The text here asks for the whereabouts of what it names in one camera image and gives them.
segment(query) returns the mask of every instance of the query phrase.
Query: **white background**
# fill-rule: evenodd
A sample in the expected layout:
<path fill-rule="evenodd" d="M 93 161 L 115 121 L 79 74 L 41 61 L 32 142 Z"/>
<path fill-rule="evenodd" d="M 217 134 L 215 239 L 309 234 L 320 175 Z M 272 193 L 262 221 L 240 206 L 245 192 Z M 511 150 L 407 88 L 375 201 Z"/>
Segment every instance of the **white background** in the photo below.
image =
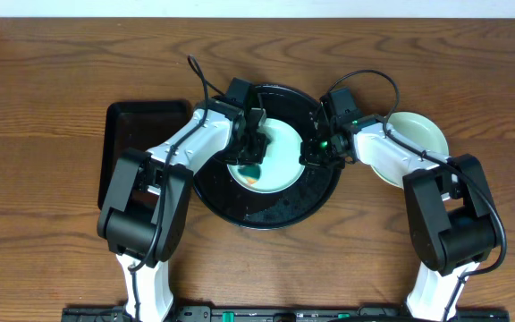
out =
<path fill-rule="evenodd" d="M 515 0 L 0 0 L 0 17 L 515 18 Z"/>

